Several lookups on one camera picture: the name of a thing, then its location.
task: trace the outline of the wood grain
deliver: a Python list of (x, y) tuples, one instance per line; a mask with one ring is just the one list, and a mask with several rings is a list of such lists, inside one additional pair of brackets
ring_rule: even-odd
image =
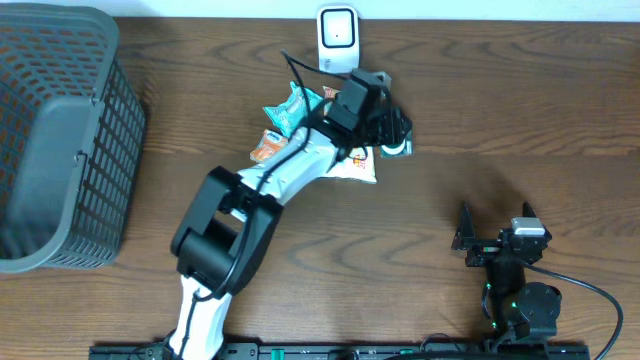
[[(251, 166), (289, 95), (279, 50), (313, 63), (315, 23), (118, 19), (120, 58), (151, 118), (122, 252), (96, 271), (0, 281), (0, 359), (81, 359), (175, 327), (173, 232), (204, 175)], [(362, 21), (362, 65), (393, 77), (416, 154), (376, 159), (377, 185), (321, 180), (287, 206), (229, 334), (264, 341), (477, 336), (484, 273), (449, 250), (459, 206), (494, 235), (529, 200), (554, 235), (539, 263), (616, 296), (612, 359), (640, 357), (640, 28), (633, 24)], [(339, 85), (304, 73), (316, 89)], [(606, 343), (615, 311), (559, 287), (558, 339)]]

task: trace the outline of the gray basket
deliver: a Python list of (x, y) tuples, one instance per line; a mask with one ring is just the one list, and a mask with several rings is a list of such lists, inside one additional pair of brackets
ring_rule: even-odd
[(0, 4), (0, 272), (117, 255), (146, 128), (118, 36), (96, 9)]

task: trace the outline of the white backdrop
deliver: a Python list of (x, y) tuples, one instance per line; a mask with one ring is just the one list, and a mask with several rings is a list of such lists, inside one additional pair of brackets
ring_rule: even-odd
[[(319, 0), (8, 0), (97, 7), (113, 16), (314, 18)], [(640, 0), (348, 0), (363, 19), (640, 21)]]

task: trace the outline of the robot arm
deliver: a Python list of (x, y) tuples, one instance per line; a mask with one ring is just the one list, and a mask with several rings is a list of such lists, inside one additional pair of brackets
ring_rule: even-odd
[[(182, 274), (183, 303), (165, 350), (169, 358), (205, 360), (217, 353), (231, 299), (255, 275), (283, 206), (296, 193), (354, 147), (402, 142), (411, 122), (399, 109), (383, 107), (381, 92), (388, 94), (378, 78), (354, 69), (327, 115), (310, 114), (306, 126), (275, 156), (237, 174), (218, 167), (207, 175), (171, 244)], [(271, 175), (256, 194), (268, 171)], [(219, 213), (245, 226), (236, 233), (215, 218)], [(251, 225), (246, 226), (249, 216)]]

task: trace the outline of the blue plastic package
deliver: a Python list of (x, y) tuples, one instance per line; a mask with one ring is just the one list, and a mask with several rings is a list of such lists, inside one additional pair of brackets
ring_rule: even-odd
[[(313, 109), (318, 106), (322, 101), (322, 96), (307, 88), (305, 88), (305, 91), (309, 97), (309, 105), (311, 105), (311, 108)], [(302, 89), (292, 81), (291, 96), (289, 96), (287, 101), (278, 106), (264, 107), (263, 109), (271, 119), (273, 125), (282, 131), (282, 135), (291, 137), (300, 120), (307, 116), (306, 107)]]

